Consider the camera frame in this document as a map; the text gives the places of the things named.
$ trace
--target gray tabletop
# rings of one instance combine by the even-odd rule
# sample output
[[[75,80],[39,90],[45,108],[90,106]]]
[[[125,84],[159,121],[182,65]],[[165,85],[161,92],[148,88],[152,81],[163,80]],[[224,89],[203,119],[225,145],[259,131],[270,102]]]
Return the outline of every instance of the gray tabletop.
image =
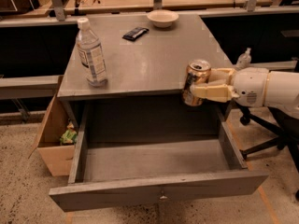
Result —
[[[186,66],[193,59],[205,59],[214,68],[232,67],[196,14],[179,14],[178,21],[167,29],[154,27],[145,14],[89,19],[102,41],[108,83],[101,88],[88,84],[74,48],[59,89],[61,100],[180,92]],[[149,32],[136,42],[124,40],[122,36],[136,26],[149,28]]]

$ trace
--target can lid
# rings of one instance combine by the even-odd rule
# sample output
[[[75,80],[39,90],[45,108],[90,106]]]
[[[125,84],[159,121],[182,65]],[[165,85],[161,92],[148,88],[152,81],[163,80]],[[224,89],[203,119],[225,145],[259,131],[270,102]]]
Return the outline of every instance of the can lid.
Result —
[[[77,23],[79,29],[86,30],[90,28],[90,21],[88,20],[88,18],[80,18],[77,20]]]
[[[206,60],[198,59],[191,61],[189,67],[196,71],[207,71],[211,68],[211,65]]]

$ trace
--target brown box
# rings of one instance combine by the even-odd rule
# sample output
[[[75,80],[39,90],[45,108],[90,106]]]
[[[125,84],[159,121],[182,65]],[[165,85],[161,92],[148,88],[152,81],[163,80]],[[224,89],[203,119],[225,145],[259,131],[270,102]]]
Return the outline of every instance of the brown box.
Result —
[[[68,116],[55,95],[38,129],[33,148],[36,148],[53,176],[69,175],[74,157],[74,145],[60,146],[59,139],[66,131]]]

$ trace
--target small plastic bottle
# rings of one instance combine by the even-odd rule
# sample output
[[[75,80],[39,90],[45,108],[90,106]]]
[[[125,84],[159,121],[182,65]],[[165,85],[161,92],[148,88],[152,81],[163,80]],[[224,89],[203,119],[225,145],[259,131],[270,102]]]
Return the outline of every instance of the small plastic bottle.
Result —
[[[239,58],[236,62],[236,65],[235,65],[235,70],[239,71],[239,70],[249,67],[249,65],[251,63],[250,51],[251,51],[251,49],[247,48],[245,53],[243,53],[239,56]]]
[[[100,39],[87,18],[78,19],[78,28],[76,44],[86,78],[94,87],[103,86],[107,82],[107,71]]]

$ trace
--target white bowl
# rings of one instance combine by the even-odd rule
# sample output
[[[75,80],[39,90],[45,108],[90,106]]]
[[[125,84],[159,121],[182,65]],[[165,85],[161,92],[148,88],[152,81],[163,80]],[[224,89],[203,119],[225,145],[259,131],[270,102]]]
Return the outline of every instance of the white bowl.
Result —
[[[155,26],[165,28],[171,26],[172,22],[178,19],[178,14],[170,10],[153,10],[148,13],[148,19],[152,21]]]

